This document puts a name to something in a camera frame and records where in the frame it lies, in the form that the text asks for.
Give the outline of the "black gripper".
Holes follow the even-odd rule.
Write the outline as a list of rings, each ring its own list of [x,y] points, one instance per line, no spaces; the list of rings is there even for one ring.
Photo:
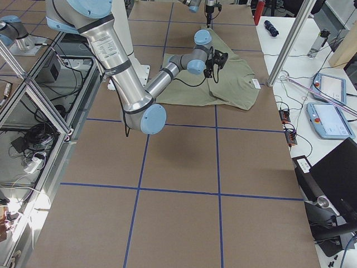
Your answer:
[[[220,3],[216,0],[205,0],[205,15],[206,15],[206,26],[211,26],[211,15],[214,13],[214,9],[220,11]]]
[[[204,76],[206,78],[213,78],[214,77],[214,65],[218,66],[217,73],[219,73],[219,70],[221,70],[226,61],[228,59],[228,53],[227,52],[221,52],[216,49],[210,49],[208,53],[208,58],[206,61],[206,69],[204,70]]]

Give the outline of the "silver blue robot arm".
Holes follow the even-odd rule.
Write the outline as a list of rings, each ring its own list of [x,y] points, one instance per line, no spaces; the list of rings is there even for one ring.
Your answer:
[[[114,84],[125,126],[147,135],[157,134],[165,126],[167,114],[156,103],[156,98],[183,70],[210,77],[215,65],[223,68],[228,54],[213,47],[208,30],[199,30],[194,36],[192,53],[170,57],[158,74],[147,85],[142,85],[114,29],[112,3],[46,1],[47,24],[54,30],[85,37],[104,73]]]
[[[201,5],[201,0],[178,0],[182,4],[188,6],[189,11],[192,13],[197,13]],[[218,10],[218,14],[213,17],[215,9]],[[212,25],[212,20],[215,19],[221,12],[222,5],[218,1],[204,1],[204,15],[206,17],[206,27],[210,28]]]

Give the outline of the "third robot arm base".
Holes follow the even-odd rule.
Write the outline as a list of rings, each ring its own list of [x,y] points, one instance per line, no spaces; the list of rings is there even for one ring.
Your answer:
[[[35,56],[47,38],[31,36],[15,15],[1,17],[1,41],[15,56]]]

